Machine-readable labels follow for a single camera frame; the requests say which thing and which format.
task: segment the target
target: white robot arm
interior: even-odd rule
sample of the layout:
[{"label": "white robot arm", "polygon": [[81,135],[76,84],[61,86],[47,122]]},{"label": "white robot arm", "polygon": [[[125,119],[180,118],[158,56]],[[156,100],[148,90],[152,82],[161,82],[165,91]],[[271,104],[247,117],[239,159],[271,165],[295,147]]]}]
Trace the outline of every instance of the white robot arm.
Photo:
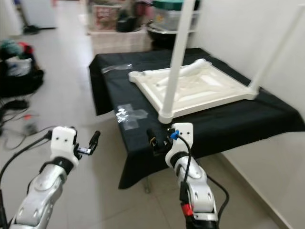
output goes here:
[{"label": "white robot arm", "polygon": [[45,163],[40,174],[29,184],[28,193],[11,221],[9,229],[45,229],[53,206],[62,193],[67,175],[75,169],[81,154],[91,155],[100,132],[93,135],[89,148],[76,143],[74,128],[58,126],[51,134],[51,161]]},{"label": "white robot arm", "polygon": [[[213,193],[207,184],[207,175],[193,157],[189,158],[188,146],[191,148],[193,144],[193,124],[176,123],[169,131],[172,133],[168,139],[173,141],[167,141],[164,150],[158,148],[156,137],[151,130],[147,131],[147,134],[154,150],[166,154],[166,164],[174,169],[178,177],[186,228],[216,229],[218,216]],[[185,180],[189,159],[190,165]]]}]

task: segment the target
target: black cable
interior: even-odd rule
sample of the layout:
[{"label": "black cable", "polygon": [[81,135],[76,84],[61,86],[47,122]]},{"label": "black cable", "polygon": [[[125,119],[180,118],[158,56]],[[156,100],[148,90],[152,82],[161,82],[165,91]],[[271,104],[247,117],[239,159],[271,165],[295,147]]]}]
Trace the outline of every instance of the black cable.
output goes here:
[{"label": "black cable", "polygon": [[21,110],[21,111],[18,111],[18,112],[14,112],[14,113],[5,114],[4,116],[9,116],[9,115],[19,115],[19,114],[21,114],[21,113],[23,113],[23,112],[27,111],[28,109],[29,109],[29,107],[28,107],[28,108],[25,108],[25,109],[23,109],[23,110]]},{"label": "black cable", "polygon": [[187,150],[188,150],[188,153],[189,153],[189,157],[188,157],[188,161],[187,161],[187,166],[186,166],[186,170],[185,170],[185,175],[184,175],[184,179],[183,179],[183,182],[186,183],[187,176],[188,176],[189,170],[190,170],[191,159],[192,159],[191,148],[190,148],[190,145],[187,143],[187,141],[183,137],[178,135],[178,138],[181,139],[185,143],[185,145],[187,147]]},{"label": "black cable", "polygon": [[6,150],[14,150],[14,149],[17,149],[19,146],[21,146],[21,144],[25,141],[26,138],[27,138],[27,136],[24,135],[23,138],[22,138],[22,140],[18,143],[18,145],[14,146],[14,147],[8,147],[8,140],[9,140],[9,138],[7,137],[7,138],[4,140],[3,147],[4,147]]},{"label": "black cable", "polygon": [[28,187],[27,187],[27,194],[29,193],[29,190],[30,190],[30,185],[31,185],[31,183],[32,183],[32,181],[33,181],[33,179],[34,179],[35,177],[33,177],[32,178],[32,180],[30,180],[30,182],[28,183]]},{"label": "black cable", "polygon": [[223,187],[221,184],[219,184],[216,180],[214,180],[209,175],[207,175],[207,177],[208,177],[209,180],[211,180],[214,184],[216,184],[225,193],[225,200],[224,200],[223,204],[221,205],[221,207],[219,208],[219,211],[218,211],[218,225],[219,225],[221,215],[223,214],[223,211],[224,211],[225,207],[229,203],[230,195],[229,195],[229,192],[225,189],[225,187]]},{"label": "black cable", "polygon": [[34,141],[33,143],[27,145],[26,147],[24,147],[22,150],[18,151],[17,153],[15,153],[3,166],[1,172],[0,172],[0,187],[1,187],[1,180],[4,174],[4,171],[6,170],[6,168],[9,166],[9,164],[16,158],[18,157],[20,154],[22,154],[24,151],[27,151],[28,149],[32,148],[34,145],[36,145],[37,143],[41,142],[43,139],[46,138],[47,135],[44,135],[43,137],[39,138],[38,140]]},{"label": "black cable", "polygon": [[2,190],[1,190],[1,181],[3,174],[6,170],[6,168],[9,166],[9,164],[20,154],[22,154],[24,151],[27,151],[28,149],[32,148],[34,145],[37,143],[41,142],[43,139],[47,138],[48,134],[44,135],[43,137],[39,138],[38,140],[34,141],[33,143],[29,144],[28,146],[24,147],[22,150],[19,152],[15,153],[3,166],[1,172],[0,172],[0,217],[1,217],[1,222],[2,222],[2,228],[7,229],[7,218],[4,210],[4,204],[3,204],[3,199],[2,199]]},{"label": "black cable", "polygon": [[35,148],[38,148],[38,147],[40,147],[40,146],[42,146],[42,145],[48,143],[49,141],[50,141],[50,140],[47,140],[47,141],[45,141],[45,142],[43,142],[43,143],[41,143],[41,144],[38,144],[38,145],[36,145],[36,146],[30,148],[28,151],[30,151],[30,150],[32,150],[32,149],[35,149]]},{"label": "black cable", "polygon": [[23,115],[23,116],[21,116],[21,117],[19,117],[19,118],[16,118],[16,119],[9,119],[9,120],[7,120],[7,121],[17,121],[17,120],[20,120],[20,119],[25,118],[25,117],[27,117],[27,116],[39,116],[39,114],[26,114],[26,115]]},{"label": "black cable", "polygon": [[30,94],[30,95],[27,94],[26,96],[29,96],[28,99],[30,99],[30,98],[32,98],[32,96],[35,95],[37,92],[38,92],[38,90],[34,91],[34,92],[33,92],[32,94]]},{"label": "black cable", "polygon": [[8,227],[10,227],[12,221],[13,221],[13,218],[10,219],[10,221],[8,223]]},{"label": "black cable", "polygon": [[21,113],[26,112],[28,109],[29,109],[29,108],[23,109],[22,111],[16,113],[13,117],[11,117],[11,118],[9,118],[9,119],[7,119],[7,120],[3,120],[3,121],[2,121],[2,124],[5,124],[6,122],[8,122],[8,121],[14,119],[15,117],[17,117],[17,116],[20,115]]},{"label": "black cable", "polygon": [[36,134],[38,134],[38,133],[40,133],[40,132],[42,132],[42,131],[44,131],[44,130],[46,130],[46,129],[55,128],[55,127],[56,127],[55,125],[50,125],[50,126],[48,126],[48,127],[46,127],[46,128],[43,128],[42,130],[40,130],[40,131],[38,131],[38,132],[36,132],[36,133],[34,133],[34,134],[31,134],[31,135],[25,135],[25,134],[20,133],[20,132],[18,132],[18,131],[15,131],[15,130],[12,130],[12,129],[7,129],[7,128],[5,128],[4,130],[9,130],[9,131],[12,131],[12,132],[14,132],[14,133],[16,133],[16,134],[19,134],[20,136],[23,136],[23,139],[20,141],[20,143],[18,143],[18,145],[14,146],[14,147],[8,147],[7,143],[8,143],[8,140],[9,140],[9,139],[8,139],[8,137],[7,137],[7,138],[4,140],[3,147],[4,147],[6,150],[14,150],[14,149],[17,149],[19,146],[21,146],[21,144],[25,141],[25,139],[26,139],[27,137],[36,135]]}]

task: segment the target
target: baseboard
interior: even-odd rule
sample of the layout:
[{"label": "baseboard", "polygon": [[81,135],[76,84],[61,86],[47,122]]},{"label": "baseboard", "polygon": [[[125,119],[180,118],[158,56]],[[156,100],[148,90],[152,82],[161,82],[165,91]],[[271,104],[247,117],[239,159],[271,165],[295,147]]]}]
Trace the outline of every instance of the baseboard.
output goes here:
[{"label": "baseboard", "polygon": [[40,28],[40,30],[54,30],[56,27],[46,27],[46,28]]},{"label": "baseboard", "polygon": [[250,193],[250,195],[255,198],[257,203],[261,205],[267,212],[267,214],[272,218],[272,220],[281,229],[293,229],[288,222],[274,209],[268,202],[255,190],[255,188],[245,179],[245,177],[222,153],[215,155],[224,167],[233,174],[233,176],[243,185],[243,187]]}]

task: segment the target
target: cardboard box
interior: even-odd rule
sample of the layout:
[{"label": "cardboard box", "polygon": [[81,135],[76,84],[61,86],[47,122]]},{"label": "cardboard box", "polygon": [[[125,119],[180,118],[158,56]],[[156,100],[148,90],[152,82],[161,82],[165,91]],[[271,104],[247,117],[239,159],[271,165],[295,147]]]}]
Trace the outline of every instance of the cardboard box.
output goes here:
[{"label": "cardboard box", "polygon": [[93,29],[96,31],[114,31],[121,7],[121,5],[93,5]]}]

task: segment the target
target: table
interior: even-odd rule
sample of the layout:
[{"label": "table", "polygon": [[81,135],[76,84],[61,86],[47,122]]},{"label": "table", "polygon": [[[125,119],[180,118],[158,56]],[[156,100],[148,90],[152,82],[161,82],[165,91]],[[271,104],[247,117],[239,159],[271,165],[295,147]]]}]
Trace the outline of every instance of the table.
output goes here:
[{"label": "table", "polygon": [[[147,118],[138,120],[138,128],[125,130],[119,123],[127,150],[119,188],[129,188],[142,178],[167,168],[164,156],[153,156],[146,129],[152,128],[158,139],[164,139],[171,124],[158,121],[158,113],[137,86],[128,81],[128,72],[168,68],[171,55],[171,51],[98,54],[89,66],[97,115],[111,110],[118,113],[118,106],[124,104],[131,104],[134,110],[143,109],[148,113]],[[183,64],[191,64],[199,58],[212,62],[245,85],[250,82],[226,63],[198,48],[186,50]],[[132,70],[101,73],[101,68],[127,63],[132,64]],[[193,123],[192,152],[197,158],[281,133],[305,131],[298,111],[264,89],[260,90],[255,100],[241,100],[173,119],[173,123],[177,122]]]}]

